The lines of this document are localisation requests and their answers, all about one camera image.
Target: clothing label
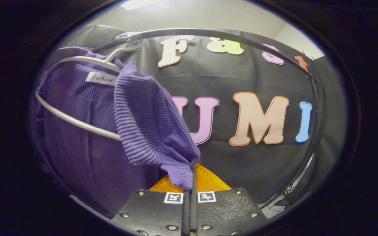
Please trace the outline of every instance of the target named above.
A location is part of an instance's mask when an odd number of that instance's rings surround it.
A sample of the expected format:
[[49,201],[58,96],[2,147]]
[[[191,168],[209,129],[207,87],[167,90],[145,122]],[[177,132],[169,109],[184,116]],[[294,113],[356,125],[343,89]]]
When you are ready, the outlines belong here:
[[103,85],[111,85],[114,86],[116,83],[117,76],[97,73],[97,72],[90,72],[88,73],[87,78],[85,79],[86,82],[93,82]]

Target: cutout letter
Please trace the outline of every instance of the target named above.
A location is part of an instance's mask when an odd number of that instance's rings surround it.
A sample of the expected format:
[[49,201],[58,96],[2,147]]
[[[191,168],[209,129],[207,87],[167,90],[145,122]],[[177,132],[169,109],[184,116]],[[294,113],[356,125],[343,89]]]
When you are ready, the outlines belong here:
[[233,96],[233,100],[239,104],[239,122],[237,123],[236,135],[230,139],[233,146],[243,146],[250,143],[248,137],[249,128],[252,129],[255,143],[259,143],[266,131],[264,138],[266,144],[277,144],[283,141],[285,112],[289,105],[286,97],[276,96],[266,112],[263,112],[258,96],[250,92],[239,92]]
[[240,43],[230,40],[220,40],[219,38],[210,37],[212,42],[207,44],[207,49],[211,52],[228,52],[229,54],[240,55],[244,49],[240,47]]
[[[274,49],[275,51],[279,52],[278,49],[276,49],[274,46],[272,45],[267,45],[267,44],[263,44],[269,48],[272,48]],[[275,57],[274,55],[268,53],[268,52],[262,52],[262,56],[265,58],[265,60],[269,61],[269,62],[272,62],[272,63],[275,63],[275,64],[278,64],[278,65],[282,65],[284,64],[284,60],[282,60],[281,58],[277,58]]]
[[301,102],[301,126],[300,133],[295,137],[295,140],[298,143],[305,142],[309,139],[309,127],[310,127],[310,113],[313,109],[313,106],[310,103]]
[[195,104],[199,106],[199,130],[190,136],[198,145],[206,142],[211,136],[214,108],[219,105],[219,100],[214,97],[198,97]]
[[309,64],[304,61],[304,59],[300,56],[295,56],[295,58],[300,62],[300,66],[305,69],[307,72],[309,72]]
[[161,42],[161,45],[163,45],[163,54],[161,60],[158,62],[158,66],[168,66],[180,61],[180,56],[176,56],[176,50],[179,50],[180,53],[186,52],[188,47],[186,40],[192,40],[194,38],[195,36],[193,35],[181,35]]
[[176,105],[177,110],[180,113],[180,116],[183,116],[183,108],[188,105],[188,100],[185,97],[171,97],[171,99],[174,102],[174,105]]

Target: screw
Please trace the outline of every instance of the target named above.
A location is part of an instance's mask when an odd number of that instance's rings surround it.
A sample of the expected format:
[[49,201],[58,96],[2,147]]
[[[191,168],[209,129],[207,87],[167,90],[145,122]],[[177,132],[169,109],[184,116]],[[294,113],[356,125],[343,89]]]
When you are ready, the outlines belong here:
[[176,231],[177,230],[177,226],[175,226],[175,225],[169,225],[169,226],[167,226],[167,229],[170,230],[170,231]]
[[210,230],[210,229],[212,229],[213,227],[212,226],[210,226],[210,225],[204,225],[204,226],[202,226],[202,230]]
[[148,235],[148,233],[147,233],[147,232],[145,232],[145,231],[142,231],[142,230],[138,230],[137,232],[138,232],[138,233],[142,233],[142,234],[145,234],[145,235]]

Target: pink letter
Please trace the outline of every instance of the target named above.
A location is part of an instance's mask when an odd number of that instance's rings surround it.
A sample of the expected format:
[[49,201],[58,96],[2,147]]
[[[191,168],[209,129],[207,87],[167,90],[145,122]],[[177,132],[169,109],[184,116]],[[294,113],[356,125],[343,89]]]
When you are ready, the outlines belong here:
[[192,140],[198,145],[206,142],[213,128],[214,108],[219,105],[219,100],[214,97],[198,97],[195,99],[196,106],[199,106],[199,130],[191,133]]
[[[267,46],[269,48],[272,48],[275,51],[279,52],[278,49],[276,49],[274,46],[267,45],[267,44],[264,44],[264,43],[263,43],[263,45],[265,45],[265,46]],[[274,55],[272,55],[272,54],[270,54],[268,52],[262,52],[262,56],[265,58],[265,60],[267,60],[269,62],[278,64],[278,65],[284,64],[284,60],[282,60],[281,58],[277,58],[277,57],[275,57]]]
[[188,100],[185,97],[171,97],[171,99],[174,102],[174,105],[176,105],[177,110],[180,113],[180,116],[183,116],[183,108],[188,105]]

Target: orange plastic piece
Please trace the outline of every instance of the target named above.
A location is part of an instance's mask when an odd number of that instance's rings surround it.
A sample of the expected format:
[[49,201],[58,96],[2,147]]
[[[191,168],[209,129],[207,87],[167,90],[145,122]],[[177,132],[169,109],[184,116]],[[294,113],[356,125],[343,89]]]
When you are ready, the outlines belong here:
[[[196,192],[209,192],[209,191],[225,191],[231,188],[222,181],[214,173],[203,167],[201,164],[195,163],[196,166]],[[168,175],[160,179],[150,191],[157,192],[171,192],[171,193],[183,193],[183,189],[175,187],[171,182]]]

